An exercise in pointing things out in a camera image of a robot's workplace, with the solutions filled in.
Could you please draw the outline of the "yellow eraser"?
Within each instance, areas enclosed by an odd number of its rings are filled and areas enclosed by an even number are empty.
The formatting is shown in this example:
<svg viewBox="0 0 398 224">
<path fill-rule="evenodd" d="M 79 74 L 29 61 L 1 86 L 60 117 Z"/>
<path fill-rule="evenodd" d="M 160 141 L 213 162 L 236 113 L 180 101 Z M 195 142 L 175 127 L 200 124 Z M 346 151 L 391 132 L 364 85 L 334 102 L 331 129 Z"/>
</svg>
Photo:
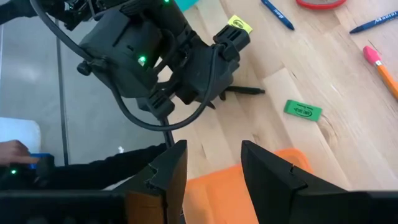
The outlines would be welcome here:
<svg viewBox="0 0 398 224">
<path fill-rule="evenodd" d="M 240 17 L 237 15 L 233 15 L 229 20 L 228 24 L 237 28 L 240 28 L 242 30 L 245 30 L 248 34 L 252 32 L 252 27 L 244 22 Z"/>
</svg>

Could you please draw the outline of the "blue crayon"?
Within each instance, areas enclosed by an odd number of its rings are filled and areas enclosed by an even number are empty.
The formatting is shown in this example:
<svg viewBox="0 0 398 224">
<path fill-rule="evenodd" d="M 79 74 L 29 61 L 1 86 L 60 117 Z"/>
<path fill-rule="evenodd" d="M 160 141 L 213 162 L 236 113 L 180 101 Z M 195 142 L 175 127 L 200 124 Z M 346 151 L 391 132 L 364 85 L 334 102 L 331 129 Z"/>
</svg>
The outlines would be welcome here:
<svg viewBox="0 0 398 224">
<path fill-rule="evenodd" d="M 283 25 L 290 30 L 295 30 L 293 24 L 269 0 L 261 0 L 261 2 L 281 21 L 281 23 L 283 23 Z"/>
<path fill-rule="evenodd" d="M 381 25 L 381 24 L 383 24 L 383 23 L 385 23 L 387 21 L 391 21 L 391 20 L 397 19 L 397 18 L 398 18 L 398 11 L 394 11 L 394 12 L 392 12 L 390 14 L 387 14 L 387 15 L 382 16 L 382 17 L 378 17 L 377 19 L 375 19 L 373 21 L 367 22 L 367 23 L 365 23 L 365 24 L 363 24 L 361 26 L 358 26 L 358 27 L 354 28 L 353 30 L 350 31 L 350 34 L 355 34 L 355 33 L 358 33 L 358 32 L 362 32 L 364 30 L 368 30 L 370 28 L 373 28 L 375 26 Z"/>
</svg>

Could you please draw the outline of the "person's hand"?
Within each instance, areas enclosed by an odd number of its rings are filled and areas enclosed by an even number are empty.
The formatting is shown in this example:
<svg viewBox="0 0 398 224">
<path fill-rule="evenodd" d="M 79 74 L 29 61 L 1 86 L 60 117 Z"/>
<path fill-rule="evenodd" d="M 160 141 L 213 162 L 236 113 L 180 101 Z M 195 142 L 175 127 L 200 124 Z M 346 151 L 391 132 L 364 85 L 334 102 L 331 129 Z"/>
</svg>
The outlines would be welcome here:
<svg viewBox="0 0 398 224">
<path fill-rule="evenodd" d="M 32 157 L 28 148 L 18 140 L 0 142 L 0 166 L 36 164 L 38 160 Z"/>
</svg>

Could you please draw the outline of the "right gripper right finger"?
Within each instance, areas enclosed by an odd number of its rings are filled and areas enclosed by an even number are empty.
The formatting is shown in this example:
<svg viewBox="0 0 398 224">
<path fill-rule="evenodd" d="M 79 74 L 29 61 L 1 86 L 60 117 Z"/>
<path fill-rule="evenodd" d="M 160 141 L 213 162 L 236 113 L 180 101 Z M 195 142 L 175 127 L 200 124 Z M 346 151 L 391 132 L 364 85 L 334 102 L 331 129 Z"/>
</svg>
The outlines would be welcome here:
<svg viewBox="0 0 398 224">
<path fill-rule="evenodd" d="M 260 224 L 344 224 L 333 194 L 345 190 L 265 150 L 241 145 L 244 180 Z"/>
</svg>

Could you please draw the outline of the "white rounded panel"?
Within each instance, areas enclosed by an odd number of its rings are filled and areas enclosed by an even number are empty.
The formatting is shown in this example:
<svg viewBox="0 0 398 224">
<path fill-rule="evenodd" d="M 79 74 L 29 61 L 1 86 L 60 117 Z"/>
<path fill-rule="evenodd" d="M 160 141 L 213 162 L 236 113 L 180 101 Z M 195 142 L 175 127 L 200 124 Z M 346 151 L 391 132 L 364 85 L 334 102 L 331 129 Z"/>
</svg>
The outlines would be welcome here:
<svg viewBox="0 0 398 224">
<path fill-rule="evenodd" d="M 32 120 L 0 117 L 0 142 L 18 140 L 28 148 L 41 148 L 39 125 Z"/>
</svg>

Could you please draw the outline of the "thick black click pen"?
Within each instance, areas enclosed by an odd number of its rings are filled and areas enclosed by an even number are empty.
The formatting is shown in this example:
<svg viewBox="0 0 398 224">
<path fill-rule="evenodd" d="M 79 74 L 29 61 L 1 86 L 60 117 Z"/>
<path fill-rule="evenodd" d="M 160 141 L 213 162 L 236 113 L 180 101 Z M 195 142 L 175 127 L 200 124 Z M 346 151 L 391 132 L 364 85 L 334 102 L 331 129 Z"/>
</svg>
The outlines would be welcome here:
<svg viewBox="0 0 398 224">
<path fill-rule="evenodd" d="M 242 93 L 247 95 L 260 95 L 265 93 L 265 90 L 263 89 L 245 86 L 229 86 L 227 87 L 226 91 L 232 91 L 235 93 Z"/>
</svg>

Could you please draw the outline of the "orange pencil with pink eraser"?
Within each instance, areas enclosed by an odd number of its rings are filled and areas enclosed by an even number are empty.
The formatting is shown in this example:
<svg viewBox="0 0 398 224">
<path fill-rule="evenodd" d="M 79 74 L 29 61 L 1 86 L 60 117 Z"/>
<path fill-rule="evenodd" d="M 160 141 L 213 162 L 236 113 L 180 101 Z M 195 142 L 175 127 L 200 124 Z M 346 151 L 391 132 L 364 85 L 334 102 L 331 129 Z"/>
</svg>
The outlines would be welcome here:
<svg viewBox="0 0 398 224">
<path fill-rule="evenodd" d="M 364 58 L 377 69 L 378 74 L 382 78 L 383 82 L 394 96 L 398 100 L 398 82 L 395 81 L 392 75 L 388 72 L 387 68 L 382 63 L 381 57 L 378 52 L 369 46 L 363 48 Z"/>
</svg>

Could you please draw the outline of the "green eraser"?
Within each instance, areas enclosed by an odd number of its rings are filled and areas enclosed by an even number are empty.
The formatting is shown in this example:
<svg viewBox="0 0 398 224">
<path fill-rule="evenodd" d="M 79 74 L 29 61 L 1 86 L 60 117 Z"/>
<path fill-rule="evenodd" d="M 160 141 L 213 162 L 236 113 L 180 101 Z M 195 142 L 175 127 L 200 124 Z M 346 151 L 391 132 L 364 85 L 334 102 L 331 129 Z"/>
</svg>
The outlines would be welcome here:
<svg viewBox="0 0 398 224">
<path fill-rule="evenodd" d="M 287 100 L 284 112 L 303 119 L 317 122 L 322 115 L 322 109 L 299 101 Z"/>
</svg>

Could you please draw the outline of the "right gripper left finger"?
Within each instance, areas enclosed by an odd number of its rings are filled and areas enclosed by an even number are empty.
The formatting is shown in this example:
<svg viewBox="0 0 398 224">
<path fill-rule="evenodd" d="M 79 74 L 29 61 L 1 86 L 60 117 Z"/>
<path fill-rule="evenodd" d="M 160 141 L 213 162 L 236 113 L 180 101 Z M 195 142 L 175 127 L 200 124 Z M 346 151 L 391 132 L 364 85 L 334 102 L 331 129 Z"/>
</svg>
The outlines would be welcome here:
<svg viewBox="0 0 398 224">
<path fill-rule="evenodd" d="M 187 141 L 180 140 L 115 188 L 125 193 L 127 224 L 181 224 Z"/>
</svg>

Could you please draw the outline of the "teal plastic bin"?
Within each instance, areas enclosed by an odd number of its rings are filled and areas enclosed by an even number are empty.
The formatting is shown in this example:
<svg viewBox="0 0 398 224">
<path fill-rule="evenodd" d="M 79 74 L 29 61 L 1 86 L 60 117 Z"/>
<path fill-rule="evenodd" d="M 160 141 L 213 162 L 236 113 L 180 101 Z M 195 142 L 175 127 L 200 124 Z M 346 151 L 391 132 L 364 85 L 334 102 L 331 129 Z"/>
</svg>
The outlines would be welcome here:
<svg viewBox="0 0 398 224">
<path fill-rule="evenodd" d="M 174 0 L 177 6 L 180 8 L 182 12 L 190 9 L 194 6 L 199 0 Z"/>
</svg>

